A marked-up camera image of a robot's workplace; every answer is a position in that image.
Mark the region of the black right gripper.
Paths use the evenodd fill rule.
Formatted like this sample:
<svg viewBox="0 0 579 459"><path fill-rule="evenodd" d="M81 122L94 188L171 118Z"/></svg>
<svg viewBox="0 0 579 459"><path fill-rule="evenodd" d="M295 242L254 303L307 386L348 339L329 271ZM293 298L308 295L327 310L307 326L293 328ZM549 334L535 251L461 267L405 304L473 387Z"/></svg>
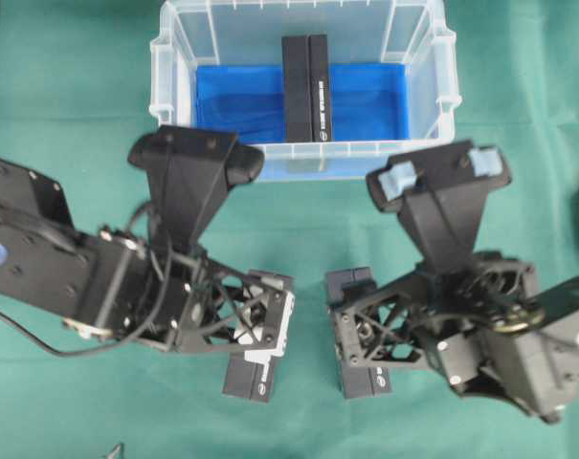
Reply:
<svg viewBox="0 0 579 459"><path fill-rule="evenodd" d="M330 306L336 354L352 368L369 362L386 367L424 367L425 339L490 330L512 334L533 326L533 265L499 251L473 253L450 273L432 273L424 263L378 289L375 281L341 288ZM354 306L371 322L374 340L360 341Z"/></svg>

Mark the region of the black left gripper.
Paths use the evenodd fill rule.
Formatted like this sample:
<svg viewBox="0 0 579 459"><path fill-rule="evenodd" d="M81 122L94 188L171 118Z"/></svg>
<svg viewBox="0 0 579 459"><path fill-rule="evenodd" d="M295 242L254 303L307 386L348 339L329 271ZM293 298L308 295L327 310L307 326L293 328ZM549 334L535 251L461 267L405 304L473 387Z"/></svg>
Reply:
<svg viewBox="0 0 579 459"><path fill-rule="evenodd" d="M161 309L138 343L170 353L223 352L256 364L268 364L275 349L284 348L282 276L247 275L200 245L175 251L171 262Z"/></svg>

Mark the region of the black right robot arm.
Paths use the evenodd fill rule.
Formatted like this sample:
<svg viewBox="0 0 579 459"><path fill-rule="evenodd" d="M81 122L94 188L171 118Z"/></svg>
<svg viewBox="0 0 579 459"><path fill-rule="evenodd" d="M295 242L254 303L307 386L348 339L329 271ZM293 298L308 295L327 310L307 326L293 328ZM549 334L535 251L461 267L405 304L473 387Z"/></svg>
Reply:
<svg viewBox="0 0 579 459"><path fill-rule="evenodd" d="M422 175L396 186L368 175L372 201L398 217L422 259L385 285L367 268L327 275L347 397L376 371L430 370L460 397L560 420L579 391L579 276L540 291L532 264L476 250L486 200L503 186Z"/></svg>

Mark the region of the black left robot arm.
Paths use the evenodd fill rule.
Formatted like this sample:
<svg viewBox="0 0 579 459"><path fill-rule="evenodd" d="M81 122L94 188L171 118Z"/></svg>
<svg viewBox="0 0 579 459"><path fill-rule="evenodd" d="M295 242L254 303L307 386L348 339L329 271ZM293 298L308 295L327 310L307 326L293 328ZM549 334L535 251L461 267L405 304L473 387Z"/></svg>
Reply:
<svg viewBox="0 0 579 459"><path fill-rule="evenodd" d="M139 343L163 352L284 354L294 298L200 247L131 229L77 230L59 183L0 159L0 294L61 318L95 353Z"/></svg>

